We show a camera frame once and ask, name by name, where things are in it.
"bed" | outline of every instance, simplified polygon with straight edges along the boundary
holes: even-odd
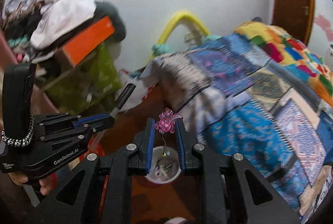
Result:
[[[218,153],[246,156],[302,223],[332,184],[332,77],[302,42],[259,22],[161,55],[142,74],[161,84],[187,131]]]

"yellow hose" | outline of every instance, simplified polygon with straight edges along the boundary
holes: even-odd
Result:
[[[195,24],[203,33],[204,35],[209,35],[208,29],[201,23],[201,21],[191,12],[187,10],[178,11],[175,13],[175,15],[170,19],[170,21],[167,23],[165,29],[163,30],[161,36],[157,40],[157,44],[165,44],[167,39],[169,38],[170,34],[174,29],[177,27],[180,21],[189,21],[193,24]],[[150,59],[153,59],[155,57],[154,54],[151,55]]]

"red object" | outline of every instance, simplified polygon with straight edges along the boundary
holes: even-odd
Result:
[[[272,43],[268,43],[267,46],[263,46],[264,51],[277,63],[280,63],[283,60],[283,56],[278,49]]]
[[[89,140],[89,142],[88,142],[88,148],[90,148],[90,146],[91,146],[93,140],[94,140],[94,137],[92,137],[92,138]],[[96,147],[96,149],[95,149],[94,151],[90,151],[90,150],[88,149],[88,151],[87,151],[86,153],[84,153],[83,155],[81,155],[81,156],[79,157],[80,162],[81,162],[85,157],[87,157],[88,154],[91,154],[91,153],[95,153],[95,154],[97,154],[98,156],[104,156],[104,155],[105,155],[102,146],[101,146],[100,144],[98,144],[97,147]]]
[[[21,62],[22,59],[23,59],[23,55],[21,53],[19,53],[16,57],[17,62]]]
[[[75,67],[113,32],[112,22],[106,16],[69,40],[54,55],[60,63]]]
[[[52,173],[52,189],[55,189],[57,186],[57,175]]]
[[[106,193],[106,188],[108,186],[108,182],[109,182],[109,175],[105,176],[105,181],[104,181],[104,186],[103,186],[103,191],[102,191],[102,196],[101,196],[101,203],[99,204],[99,216],[102,216],[103,213],[103,208],[104,208],[104,200],[105,200],[105,193]]]
[[[317,69],[318,69],[318,71],[324,73],[324,71],[323,71],[323,69],[322,69],[322,67],[320,65],[318,65]]]
[[[299,66],[297,66],[297,69],[299,69],[299,70],[301,70],[301,71],[307,73],[307,74],[308,74],[309,76],[311,76],[311,77],[316,77],[316,76],[317,76],[316,73],[313,73],[313,72],[312,72],[307,66],[305,66],[305,65],[299,65]]]
[[[155,85],[151,85],[147,88],[147,94],[145,96],[142,97],[142,101],[144,101],[145,99],[147,99],[148,94],[151,93],[151,91],[153,90],[153,88],[155,87]]]
[[[287,42],[290,43],[292,47],[294,47],[298,51],[304,50],[304,48],[297,41],[293,39],[287,40]]]

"cardboard box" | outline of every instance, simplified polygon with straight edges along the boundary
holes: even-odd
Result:
[[[73,68],[113,32],[114,26],[106,16],[61,46],[54,57],[64,67]]]

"human hand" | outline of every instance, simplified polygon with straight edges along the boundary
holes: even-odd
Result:
[[[28,177],[22,172],[11,172],[8,175],[16,185],[22,185],[28,182]],[[39,184],[41,186],[41,194],[47,196],[52,190],[52,175],[39,180]]]

